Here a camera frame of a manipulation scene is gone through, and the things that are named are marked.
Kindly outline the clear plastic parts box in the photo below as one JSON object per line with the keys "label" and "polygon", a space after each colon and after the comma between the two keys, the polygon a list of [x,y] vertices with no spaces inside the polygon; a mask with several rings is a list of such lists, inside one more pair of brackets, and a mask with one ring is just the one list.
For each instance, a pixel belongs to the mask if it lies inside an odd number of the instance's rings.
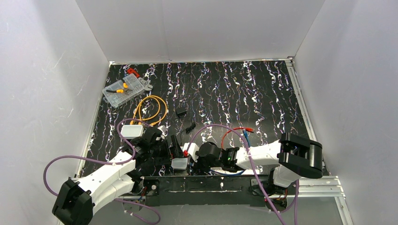
{"label": "clear plastic parts box", "polygon": [[132,100],[144,92],[143,83],[134,75],[126,75],[102,90],[105,101],[113,108]]}

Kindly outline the white network switch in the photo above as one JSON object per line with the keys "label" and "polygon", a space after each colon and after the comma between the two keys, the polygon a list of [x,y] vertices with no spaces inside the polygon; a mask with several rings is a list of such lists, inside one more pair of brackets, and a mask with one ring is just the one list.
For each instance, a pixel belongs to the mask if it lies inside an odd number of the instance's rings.
{"label": "white network switch", "polygon": [[188,158],[174,158],[171,161],[171,167],[174,170],[186,170],[188,166]]}
{"label": "white network switch", "polygon": [[142,125],[123,125],[120,131],[121,135],[127,140],[141,137],[143,132],[144,127]]}

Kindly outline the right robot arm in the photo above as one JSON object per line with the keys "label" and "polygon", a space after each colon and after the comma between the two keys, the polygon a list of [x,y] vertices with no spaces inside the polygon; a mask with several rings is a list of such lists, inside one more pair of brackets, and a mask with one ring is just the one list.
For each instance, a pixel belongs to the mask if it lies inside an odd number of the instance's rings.
{"label": "right robot arm", "polygon": [[192,144],[188,154],[206,172],[213,167],[236,173],[256,166],[274,165],[269,182],[282,188],[301,177],[322,177],[322,145],[291,133],[283,133],[278,141],[248,149],[222,149],[213,142],[206,142],[199,147]]}

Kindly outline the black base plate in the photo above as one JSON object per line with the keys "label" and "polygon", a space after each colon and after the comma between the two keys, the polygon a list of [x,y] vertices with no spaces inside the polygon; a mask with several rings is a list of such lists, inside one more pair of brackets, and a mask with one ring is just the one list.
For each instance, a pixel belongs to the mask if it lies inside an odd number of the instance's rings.
{"label": "black base plate", "polygon": [[168,205],[264,206],[253,175],[145,177],[145,203]]}

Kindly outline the black adapter with cable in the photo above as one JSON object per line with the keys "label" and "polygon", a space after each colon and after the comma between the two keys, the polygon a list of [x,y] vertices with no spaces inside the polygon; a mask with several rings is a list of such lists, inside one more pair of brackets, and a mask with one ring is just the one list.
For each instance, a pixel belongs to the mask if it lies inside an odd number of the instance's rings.
{"label": "black adapter with cable", "polygon": [[192,117],[190,109],[185,106],[179,106],[174,109],[174,112],[179,120],[179,140],[180,143],[184,144],[184,136],[190,135],[193,130],[196,128],[196,122]]}

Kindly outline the grey red adjustable wrench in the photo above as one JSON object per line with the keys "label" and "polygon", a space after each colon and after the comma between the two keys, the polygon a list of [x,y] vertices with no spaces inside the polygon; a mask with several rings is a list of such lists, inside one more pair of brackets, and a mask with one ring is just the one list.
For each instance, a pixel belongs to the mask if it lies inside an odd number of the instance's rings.
{"label": "grey red adjustable wrench", "polygon": [[133,68],[128,68],[127,69],[127,73],[133,74],[136,78],[138,78],[138,80],[143,84],[144,86],[144,91],[152,91],[153,90],[153,86],[151,85],[151,81],[150,80],[145,80],[144,78],[142,78],[139,73],[134,70]]}

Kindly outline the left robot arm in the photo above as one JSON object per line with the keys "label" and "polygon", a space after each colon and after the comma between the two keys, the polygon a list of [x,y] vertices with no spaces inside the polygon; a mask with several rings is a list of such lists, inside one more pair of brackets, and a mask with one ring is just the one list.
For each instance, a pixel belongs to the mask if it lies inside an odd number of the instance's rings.
{"label": "left robot arm", "polygon": [[101,168],[76,181],[65,181],[52,208],[52,214],[65,225],[87,225],[102,207],[112,201],[123,202],[122,195],[140,187],[138,195],[158,194],[160,185],[144,183],[143,170],[136,170],[136,157],[153,146],[167,147],[165,129],[143,125],[124,125],[118,131],[128,148],[109,162],[99,161]]}

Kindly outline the yellow handled pliers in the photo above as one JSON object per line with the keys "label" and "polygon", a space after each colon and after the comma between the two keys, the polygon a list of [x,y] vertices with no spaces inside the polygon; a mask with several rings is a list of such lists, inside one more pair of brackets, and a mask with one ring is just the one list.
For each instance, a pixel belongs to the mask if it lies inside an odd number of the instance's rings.
{"label": "yellow handled pliers", "polygon": [[117,89],[117,90],[106,90],[108,93],[125,93],[127,94],[128,92],[132,91],[129,89],[127,83],[123,82],[122,84],[122,89]]}

